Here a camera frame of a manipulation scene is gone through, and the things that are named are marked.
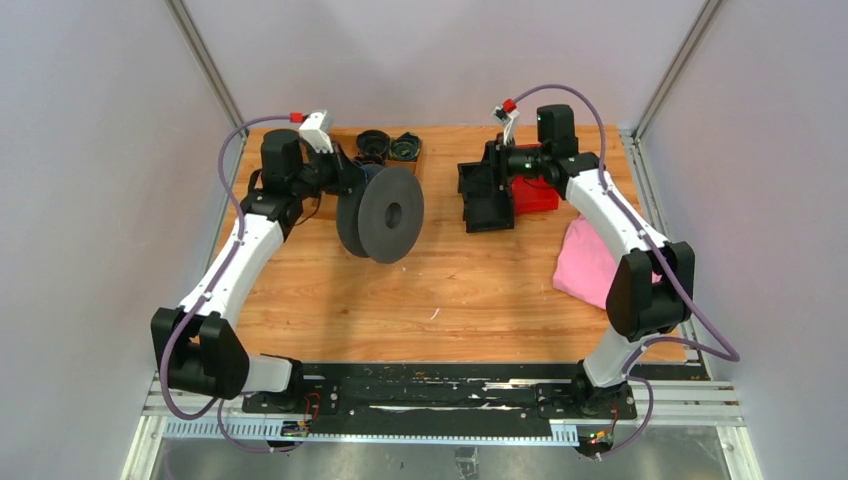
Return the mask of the wooden compartment tray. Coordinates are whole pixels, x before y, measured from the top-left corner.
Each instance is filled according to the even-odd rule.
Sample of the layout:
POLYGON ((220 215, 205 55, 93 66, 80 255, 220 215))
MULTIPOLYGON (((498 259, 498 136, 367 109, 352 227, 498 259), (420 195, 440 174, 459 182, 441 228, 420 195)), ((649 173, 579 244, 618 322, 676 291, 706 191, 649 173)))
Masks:
MULTIPOLYGON (((404 129, 390 130, 390 129, 388 129, 388 127, 385 127, 385 128, 383 128, 383 127, 381 127, 381 128, 377 128, 377 127, 369 127, 369 128, 365 128, 365 127, 334 127, 333 130, 331 131, 330 136, 331 136, 331 139, 338 142, 342 147, 344 147, 345 151, 347 151, 352 156, 353 159, 359 160, 358 159, 358 150, 357 150, 357 146, 356 146, 356 137, 361 132, 363 132, 365 130, 369 130, 369 129, 377 129, 377 130, 381 130, 383 132, 386 132, 391 137, 391 140, 393 138, 399 137, 400 135, 404 134, 405 132, 411 132, 411 131, 407 131, 407 130, 404 130, 404 129)), ((423 148, 424 145, 423 145, 422 139, 421 139, 421 142, 422 142, 421 152, 420 152, 420 156, 419 156, 419 158, 416 162, 398 162, 398 161, 393 161, 393 160, 390 159, 390 157, 388 157, 387 160, 385 161, 385 164, 382 165, 382 166, 385 166, 385 167, 403 167, 403 168, 409 170, 411 173, 413 173, 416 176, 416 178, 421 180, 422 175, 423 175, 423 164, 424 164, 424 160, 425 160, 425 152, 424 152, 424 148, 423 148)), ((339 197, 337 195, 332 195, 332 194, 329 194, 329 193, 322 193, 320 199, 317 198, 317 197, 307 197, 306 199, 304 199, 302 201, 302 206, 304 208, 304 215, 305 215, 305 217, 302 217, 302 219, 308 217, 309 215, 312 215, 311 218, 314 218, 314 219, 317 219, 317 220, 327 220, 327 221, 335 220, 338 198, 339 197)))

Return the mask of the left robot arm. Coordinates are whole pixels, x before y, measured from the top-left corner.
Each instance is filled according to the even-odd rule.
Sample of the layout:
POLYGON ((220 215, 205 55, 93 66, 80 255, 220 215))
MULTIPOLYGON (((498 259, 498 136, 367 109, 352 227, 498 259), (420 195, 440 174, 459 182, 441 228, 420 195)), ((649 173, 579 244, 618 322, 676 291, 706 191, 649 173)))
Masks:
POLYGON ((268 392, 279 411, 293 413, 306 400, 300 362, 248 354, 236 334, 238 317, 265 265, 303 215, 304 200, 350 194, 365 180, 324 128, 269 131, 260 153, 261 166, 236 204, 227 245, 178 306, 156 311, 151 333, 164 390, 216 399, 268 392))

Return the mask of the black plastic bin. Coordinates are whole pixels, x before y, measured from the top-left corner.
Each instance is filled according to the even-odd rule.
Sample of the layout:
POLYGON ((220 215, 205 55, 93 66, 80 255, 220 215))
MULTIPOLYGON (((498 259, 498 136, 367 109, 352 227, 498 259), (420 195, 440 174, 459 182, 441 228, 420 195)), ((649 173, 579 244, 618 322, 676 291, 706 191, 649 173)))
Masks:
POLYGON ((469 234, 513 229, 514 200, 506 191, 479 198, 469 197, 464 201, 463 220, 465 231, 469 234))

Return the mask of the grey filament spool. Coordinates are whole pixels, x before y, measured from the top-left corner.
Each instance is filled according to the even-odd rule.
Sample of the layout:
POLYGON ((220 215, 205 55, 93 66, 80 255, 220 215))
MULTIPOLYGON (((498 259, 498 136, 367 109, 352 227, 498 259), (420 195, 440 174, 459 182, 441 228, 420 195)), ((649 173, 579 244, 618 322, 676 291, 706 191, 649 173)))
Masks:
POLYGON ((404 167, 367 164, 361 171, 363 181, 337 201, 339 240, 356 257, 396 263, 412 250, 423 226, 420 182, 404 167))

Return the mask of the rolled green tie top right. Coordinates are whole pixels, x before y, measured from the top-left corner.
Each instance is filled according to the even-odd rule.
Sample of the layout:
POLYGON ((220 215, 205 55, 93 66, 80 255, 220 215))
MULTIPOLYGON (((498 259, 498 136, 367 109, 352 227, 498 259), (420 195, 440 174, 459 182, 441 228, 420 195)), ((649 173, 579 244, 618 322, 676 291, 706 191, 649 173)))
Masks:
POLYGON ((416 162, 420 156, 421 146, 421 139, 417 135, 405 132, 391 140, 389 157, 398 162, 416 162))

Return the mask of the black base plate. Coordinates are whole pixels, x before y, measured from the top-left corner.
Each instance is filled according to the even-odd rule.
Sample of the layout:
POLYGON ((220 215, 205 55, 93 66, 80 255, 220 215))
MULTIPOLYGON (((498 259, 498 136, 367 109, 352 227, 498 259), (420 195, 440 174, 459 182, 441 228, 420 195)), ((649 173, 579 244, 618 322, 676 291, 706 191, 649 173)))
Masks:
POLYGON ((252 414, 292 414, 314 434, 531 439, 553 420, 633 420, 627 384, 593 392, 576 363, 306 363, 300 397, 257 393, 252 414))

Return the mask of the red plastic bin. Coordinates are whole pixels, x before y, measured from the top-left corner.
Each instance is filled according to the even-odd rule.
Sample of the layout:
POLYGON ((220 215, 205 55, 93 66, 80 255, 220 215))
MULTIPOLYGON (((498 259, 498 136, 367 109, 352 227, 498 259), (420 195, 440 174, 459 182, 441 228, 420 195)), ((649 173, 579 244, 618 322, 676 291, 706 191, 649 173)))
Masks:
POLYGON ((544 177, 545 173, 549 171, 551 155, 541 144, 539 160, 540 177, 538 179, 516 177, 510 186, 516 215, 542 213, 558 209, 558 193, 544 177))

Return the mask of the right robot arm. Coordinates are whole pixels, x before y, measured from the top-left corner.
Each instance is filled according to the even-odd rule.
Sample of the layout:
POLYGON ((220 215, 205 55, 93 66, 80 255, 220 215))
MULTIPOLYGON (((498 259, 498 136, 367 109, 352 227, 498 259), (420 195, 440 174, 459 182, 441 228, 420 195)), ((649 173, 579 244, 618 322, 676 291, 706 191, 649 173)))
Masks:
POLYGON ((642 348, 690 318, 684 298, 693 291, 694 251, 686 242, 669 242, 645 222, 622 199, 599 157, 579 150, 570 106, 538 108, 537 141, 531 145, 514 140, 518 110, 512 101, 493 115, 503 132, 485 143, 479 161, 457 166, 467 232, 513 228, 513 181, 541 180, 588 220, 618 263, 606 297, 609 327, 578 363, 568 390, 543 396, 550 408, 568 406, 598 416, 625 398, 626 376, 642 348))

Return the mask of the pink cloth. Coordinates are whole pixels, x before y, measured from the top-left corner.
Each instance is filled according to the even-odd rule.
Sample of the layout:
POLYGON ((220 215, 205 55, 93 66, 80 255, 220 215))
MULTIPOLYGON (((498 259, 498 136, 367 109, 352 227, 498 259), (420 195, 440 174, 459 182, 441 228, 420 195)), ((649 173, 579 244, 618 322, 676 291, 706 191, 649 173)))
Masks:
POLYGON ((582 215, 566 229, 552 277, 555 289, 601 310, 611 288, 618 262, 600 235, 582 215))

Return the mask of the rolled dark tie top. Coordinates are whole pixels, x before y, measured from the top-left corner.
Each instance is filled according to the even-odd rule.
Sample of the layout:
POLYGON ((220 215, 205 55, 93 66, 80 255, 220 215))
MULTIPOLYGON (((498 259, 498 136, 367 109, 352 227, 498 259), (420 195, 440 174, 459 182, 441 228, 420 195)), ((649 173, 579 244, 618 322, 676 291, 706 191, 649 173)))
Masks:
POLYGON ((360 162, 384 165, 389 157, 391 137, 381 130, 365 130, 357 135, 356 146, 360 162))

